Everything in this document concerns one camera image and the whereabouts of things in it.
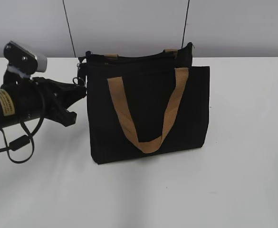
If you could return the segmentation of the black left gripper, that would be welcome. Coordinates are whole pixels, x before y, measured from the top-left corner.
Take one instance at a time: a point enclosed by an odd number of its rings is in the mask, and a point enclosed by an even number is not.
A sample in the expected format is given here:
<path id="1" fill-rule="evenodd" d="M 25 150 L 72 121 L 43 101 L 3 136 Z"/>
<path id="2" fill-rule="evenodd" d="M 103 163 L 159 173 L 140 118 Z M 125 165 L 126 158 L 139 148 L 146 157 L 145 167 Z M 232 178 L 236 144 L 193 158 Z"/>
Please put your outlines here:
<path id="1" fill-rule="evenodd" d="M 17 117 L 31 120 L 44 116 L 64 127 L 74 125 L 77 114 L 67 109 L 86 96 L 86 88 L 67 83 L 55 83 L 55 87 L 53 92 L 50 81 L 43 77 L 27 79 L 6 71 L 1 89 L 11 96 Z"/>

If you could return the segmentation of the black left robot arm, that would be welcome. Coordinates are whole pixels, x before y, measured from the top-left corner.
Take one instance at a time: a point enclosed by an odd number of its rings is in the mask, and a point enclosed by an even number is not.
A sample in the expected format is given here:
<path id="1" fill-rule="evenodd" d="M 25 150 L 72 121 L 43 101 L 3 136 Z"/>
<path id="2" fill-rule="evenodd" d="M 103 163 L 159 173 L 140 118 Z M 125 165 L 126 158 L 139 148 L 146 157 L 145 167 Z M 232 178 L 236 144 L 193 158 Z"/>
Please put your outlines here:
<path id="1" fill-rule="evenodd" d="M 86 96 L 83 79 L 71 84 L 44 77 L 21 78 L 5 72 L 0 86 L 0 128 L 44 118 L 65 127 L 74 125 L 77 114 L 68 108 Z"/>

